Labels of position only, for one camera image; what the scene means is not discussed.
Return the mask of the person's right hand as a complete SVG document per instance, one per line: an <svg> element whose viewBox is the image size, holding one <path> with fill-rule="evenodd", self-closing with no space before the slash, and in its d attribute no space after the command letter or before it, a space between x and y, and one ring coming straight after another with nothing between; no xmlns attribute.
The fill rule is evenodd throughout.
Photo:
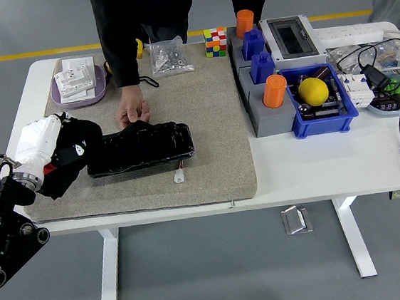
<svg viewBox="0 0 400 300"><path fill-rule="evenodd" d="M144 99L139 85L122 87L122 97L116 112L119 128L124 130L138 120L148 123L151 115L149 103Z"/></svg>

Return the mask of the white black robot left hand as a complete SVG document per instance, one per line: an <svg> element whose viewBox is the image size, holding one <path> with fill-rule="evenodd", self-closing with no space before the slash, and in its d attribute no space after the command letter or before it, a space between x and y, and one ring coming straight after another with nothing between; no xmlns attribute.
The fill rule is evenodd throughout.
<svg viewBox="0 0 400 300"><path fill-rule="evenodd" d="M66 135L75 124L75 118L62 112L24 126L14 160L45 174L77 162L84 156L87 145L84 139Z"/></svg>

